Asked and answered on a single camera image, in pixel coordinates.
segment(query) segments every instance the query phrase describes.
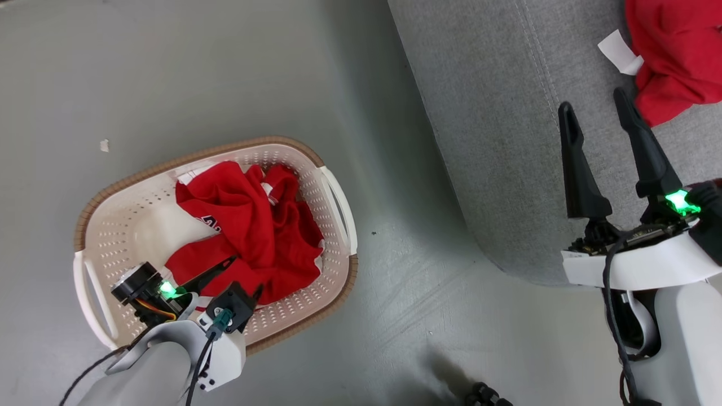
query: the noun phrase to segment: basket rim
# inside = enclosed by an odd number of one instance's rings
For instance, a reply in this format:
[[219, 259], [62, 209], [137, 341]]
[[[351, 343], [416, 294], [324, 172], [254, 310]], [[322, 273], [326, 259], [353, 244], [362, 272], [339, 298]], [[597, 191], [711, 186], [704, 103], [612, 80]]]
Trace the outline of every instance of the basket rim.
[[[75, 227], [75, 251], [78, 252], [85, 250], [85, 233], [87, 231], [87, 226], [90, 218], [92, 217], [93, 213], [95, 213], [95, 210], [106, 199], [113, 196], [114, 194], [124, 189], [127, 189], [128, 187], [133, 186], [136, 183], [156, 176], [160, 173], [167, 172], [169, 170], [181, 167], [197, 160], [213, 157], [215, 155], [221, 155], [226, 152], [233, 152], [237, 150], [243, 150], [245, 148], [257, 147], [268, 144], [280, 144], [294, 148], [300, 151], [302, 154], [306, 155], [306, 157], [308, 157], [308, 159], [310, 159], [317, 168], [321, 168], [324, 166], [321, 157], [319, 157], [318, 154], [316, 154], [307, 145], [303, 144], [302, 142], [296, 141], [295, 139], [282, 136], [266, 136], [240, 142], [233, 142], [231, 144], [208, 148], [189, 155], [185, 155], [183, 157], [176, 158], [166, 163], [161, 163], [159, 165], [153, 166], [146, 170], [142, 170], [138, 173], [135, 173], [134, 175], [130, 175], [126, 178], [121, 179], [120, 181], [113, 183], [107, 188], [99, 191], [90, 200], [90, 202], [88, 202], [88, 204], [80, 213], [80, 216], [78, 217], [78, 222]], [[322, 309], [315, 312], [314, 314], [300, 320], [298, 323], [293, 324], [292, 326], [289, 326], [283, 330], [269, 335], [268, 337], [249, 344], [245, 349], [246, 354], [252, 355], [265, 348], [271, 347], [272, 345], [277, 344], [278, 342], [281, 342], [282, 340], [285, 340], [288, 337], [291, 337], [292, 335], [307, 329], [308, 327], [319, 322], [320, 320], [325, 319], [331, 313], [335, 312], [349, 297], [349, 294], [351, 293], [351, 290], [353, 289], [356, 282], [357, 272], [358, 255], [354, 254], [349, 256], [349, 273], [346, 277], [346, 281], [344, 282], [344, 287], [341, 289], [341, 292], [339, 292], [339, 294], [336, 295], [336, 297], [328, 305], [324, 306]]]

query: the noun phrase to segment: floor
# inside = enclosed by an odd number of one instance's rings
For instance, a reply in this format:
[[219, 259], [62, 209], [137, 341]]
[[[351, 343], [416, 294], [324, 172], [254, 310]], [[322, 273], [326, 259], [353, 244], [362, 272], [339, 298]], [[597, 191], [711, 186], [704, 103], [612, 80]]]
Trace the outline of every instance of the floor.
[[466, 232], [384, 1], [14, 0], [0, 55], [6, 404], [58, 402], [105, 353], [71, 278], [87, 200], [266, 134], [311, 146], [344, 187], [357, 283], [195, 405], [453, 405], [477, 380], [516, 405], [618, 402], [599, 293], [510, 278]]

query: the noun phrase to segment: sofa seam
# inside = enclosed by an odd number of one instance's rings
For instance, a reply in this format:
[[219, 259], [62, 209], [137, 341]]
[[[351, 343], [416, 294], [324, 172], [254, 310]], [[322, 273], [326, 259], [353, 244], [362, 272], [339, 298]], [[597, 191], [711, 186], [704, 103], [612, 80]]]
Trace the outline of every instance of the sofa seam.
[[526, 40], [526, 45], [529, 47], [529, 53], [531, 54], [531, 61], [534, 63], [534, 68], [536, 69], [536, 79], [539, 82], [541, 91], [544, 93], [544, 99], [547, 101], [547, 107], [549, 108], [549, 112], [552, 114], [552, 122], [554, 123], [554, 126], [557, 128], [557, 131], [559, 131], [560, 130], [559, 123], [557, 123], [556, 116], [554, 114], [554, 108], [552, 107], [552, 102], [549, 100], [551, 95], [549, 94], [549, 91], [547, 91], [547, 87], [544, 86], [546, 77], [544, 77], [544, 72], [539, 68], [540, 64], [538, 64], [536, 62], [536, 56], [534, 55], [534, 47], [531, 46], [531, 41], [529, 40], [529, 32], [526, 30], [526, 27], [524, 26], [524, 22], [523, 22], [524, 17], [521, 15], [521, 10], [519, 9], [519, 4], [518, 4], [517, 0], [514, 0], [514, 6], [516, 7], [516, 14], [519, 16], [519, 24], [521, 25], [521, 29], [524, 31], [524, 39]]
[[557, 94], [557, 88], [554, 86], [554, 79], [552, 79], [552, 73], [549, 70], [549, 64], [547, 63], [547, 57], [544, 55], [544, 49], [542, 48], [542, 43], [539, 41], [539, 36], [536, 34], [536, 28], [534, 27], [534, 20], [531, 18], [531, 12], [529, 11], [529, 6], [526, 3], [526, 0], [523, 0], [524, 2], [524, 8], [526, 9], [526, 16], [529, 19], [529, 28], [531, 30], [531, 34], [534, 36], [534, 40], [536, 41], [536, 48], [539, 52], [539, 55], [541, 56], [541, 62], [544, 65], [544, 73], [546, 74], [547, 80], [549, 81], [549, 88], [552, 90], [552, 97], [553, 101], [556, 101], [557, 104], [559, 104], [559, 95]]

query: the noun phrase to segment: gray sofa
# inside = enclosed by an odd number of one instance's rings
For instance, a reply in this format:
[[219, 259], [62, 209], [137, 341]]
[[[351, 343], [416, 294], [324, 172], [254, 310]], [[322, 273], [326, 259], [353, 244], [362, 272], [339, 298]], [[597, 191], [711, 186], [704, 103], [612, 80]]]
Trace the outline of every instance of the gray sofa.
[[[567, 283], [560, 250], [582, 236], [566, 218], [557, 107], [567, 100], [610, 220], [638, 224], [645, 201], [612, 91], [634, 92], [597, 44], [627, 35], [622, 0], [389, 0], [469, 230], [508, 274]], [[685, 183], [722, 175], [722, 105], [654, 128]]]

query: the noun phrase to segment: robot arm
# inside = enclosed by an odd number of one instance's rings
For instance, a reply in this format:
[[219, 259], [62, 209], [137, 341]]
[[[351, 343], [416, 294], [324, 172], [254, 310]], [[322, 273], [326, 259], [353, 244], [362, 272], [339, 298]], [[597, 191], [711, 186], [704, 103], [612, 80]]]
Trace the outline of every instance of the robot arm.
[[195, 309], [196, 293], [233, 260], [179, 288], [163, 281], [148, 263], [124, 275], [113, 294], [132, 304], [149, 329], [123, 351], [79, 405], [171, 406], [186, 390], [189, 405], [196, 385], [210, 391], [239, 377], [245, 363], [243, 330], [260, 290], [251, 298], [234, 282], [206, 311], [195, 312], [194, 320], [179, 320]]
[[588, 218], [584, 237], [562, 252], [567, 278], [603, 290], [625, 405], [722, 405], [716, 383], [722, 376], [722, 295], [706, 282], [722, 272], [722, 195], [713, 182], [683, 188], [621, 89], [614, 101], [630, 135], [637, 194], [648, 207], [631, 233], [606, 221], [612, 207], [591, 175], [572, 106], [563, 103], [567, 216]]

